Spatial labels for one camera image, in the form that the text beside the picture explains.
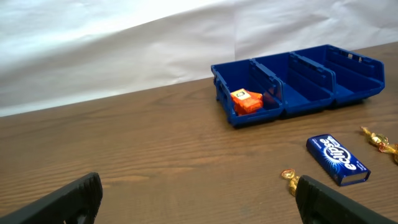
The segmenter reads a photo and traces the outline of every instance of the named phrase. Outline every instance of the gold wrapped candy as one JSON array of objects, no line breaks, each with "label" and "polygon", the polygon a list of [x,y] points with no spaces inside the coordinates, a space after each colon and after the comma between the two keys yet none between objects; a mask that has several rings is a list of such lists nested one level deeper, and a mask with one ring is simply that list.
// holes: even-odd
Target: gold wrapped candy
[{"label": "gold wrapped candy", "polygon": [[378,147],[380,152],[393,153],[394,159],[398,163],[398,144],[389,144],[388,138],[383,134],[372,133],[368,128],[361,128],[373,146]]},{"label": "gold wrapped candy", "polygon": [[289,191],[294,197],[296,197],[296,188],[299,183],[300,176],[296,176],[293,169],[283,170],[281,176],[289,180]]}]

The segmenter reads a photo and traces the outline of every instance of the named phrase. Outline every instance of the blue storage bin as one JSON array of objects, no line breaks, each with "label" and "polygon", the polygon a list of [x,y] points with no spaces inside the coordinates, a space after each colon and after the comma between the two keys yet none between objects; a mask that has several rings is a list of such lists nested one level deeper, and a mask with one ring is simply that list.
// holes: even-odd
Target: blue storage bin
[{"label": "blue storage bin", "polygon": [[286,115],[321,110],[333,101],[333,75],[295,53],[254,58],[282,81],[282,104]]},{"label": "blue storage bin", "polygon": [[[233,126],[343,105],[384,88],[378,60],[323,45],[277,55],[212,65],[216,99]],[[263,94],[263,108],[238,116],[231,92],[244,88]]]},{"label": "blue storage bin", "polygon": [[[267,75],[250,60],[212,65],[217,97],[226,111],[228,121],[233,126],[265,121],[278,117],[282,110],[280,96],[281,83]],[[254,114],[238,116],[234,110],[231,92],[244,88],[256,93],[265,93],[263,107]]]},{"label": "blue storage bin", "polygon": [[384,65],[378,60],[332,45],[295,51],[334,74],[335,103],[342,105],[376,95],[384,89]]}]

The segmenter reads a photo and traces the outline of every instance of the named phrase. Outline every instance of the wood grain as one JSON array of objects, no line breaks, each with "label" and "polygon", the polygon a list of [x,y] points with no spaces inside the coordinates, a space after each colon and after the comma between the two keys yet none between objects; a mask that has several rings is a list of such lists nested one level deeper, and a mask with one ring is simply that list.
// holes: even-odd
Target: wood grain
[{"label": "wood grain", "polygon": [[[0,215],[95,171],[96,223],[301,223],[281,170],[294,168],[398,222],[398,166],[359,134],[398,142],[398,43],[358,50],[382,60],[386,89],[364,103],[233,129],[212,79],[0,118]],[[334,135],[372,174],[338,187],[306,151]]]}]

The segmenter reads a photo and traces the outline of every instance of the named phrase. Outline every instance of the white backdrop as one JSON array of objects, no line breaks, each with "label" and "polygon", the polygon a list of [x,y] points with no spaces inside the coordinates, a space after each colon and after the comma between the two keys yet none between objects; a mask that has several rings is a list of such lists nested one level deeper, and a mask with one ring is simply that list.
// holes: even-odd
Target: white backdrop
[{"label": "white backdrop", "polygon": [[321,44],[398,41],[397,0],[4,0],[0,116],[212,76]]}]

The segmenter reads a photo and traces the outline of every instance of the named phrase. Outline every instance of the wooden surface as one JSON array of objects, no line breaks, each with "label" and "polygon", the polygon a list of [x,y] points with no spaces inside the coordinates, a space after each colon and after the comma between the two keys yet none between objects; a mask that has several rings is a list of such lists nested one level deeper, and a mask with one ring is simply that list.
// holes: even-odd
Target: wooden surface
[{"label": "wooden surface", "polygon": [[[212,79],[0,118],[0,216],[95,171],[96,223],[301,223],[281,170],[294,168],[398,222],[398,166],[359,127],[398,142],[398,43],[386,89],[363,104],[233,129]],[[372,174],[338,187],[305,148],[330,133]]]}]

